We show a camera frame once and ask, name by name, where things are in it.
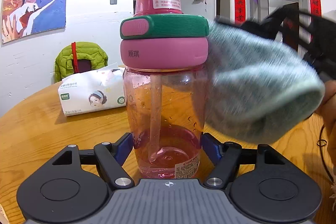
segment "plastic straw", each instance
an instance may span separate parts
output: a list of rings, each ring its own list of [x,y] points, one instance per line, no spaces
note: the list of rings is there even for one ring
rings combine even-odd
[[[148,149],[149,161],[154,161],[159,151],[162,105],[162,82],[160,75],[151,75],[151,129]]]

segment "light blue towel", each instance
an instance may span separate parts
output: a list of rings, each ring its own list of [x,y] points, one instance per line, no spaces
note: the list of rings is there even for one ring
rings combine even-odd
[[[273,143],[310,116],[325,86],[286,45],[209,22],[206,122],[251,143]]]

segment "screw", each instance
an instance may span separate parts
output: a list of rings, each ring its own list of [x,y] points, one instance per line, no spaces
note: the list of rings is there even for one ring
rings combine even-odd
[[[114,182],[116,185],[119,185],[119,186],[127,186],[131,184],[132,181],[129,178],[118,178]]]
[[[223,183],[220,178],[209,178],[207,179],[207,184],[211,186],[219,186]]]

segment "light switch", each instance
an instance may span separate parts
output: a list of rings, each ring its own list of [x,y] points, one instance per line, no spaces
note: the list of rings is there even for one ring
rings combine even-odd
[[[117,0],[110,0],[110,4],[117,4]]]

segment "hand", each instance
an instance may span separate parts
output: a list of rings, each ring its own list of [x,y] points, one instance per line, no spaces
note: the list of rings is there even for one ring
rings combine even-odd
[[[7,16],[6,20],[2,20],[2,39],[3,43],[12,41],[14,39],[22,37],[22,34],[25,30],[25,28],[22,28],[20,32],[16,29],[16,15],[13,17],[13,22],[11,22],[11,19],[9,16]]]
[[[336,81],[325,83],[325,95],[316,114],[323,117],[328,136],[328,153],[336,166]]]

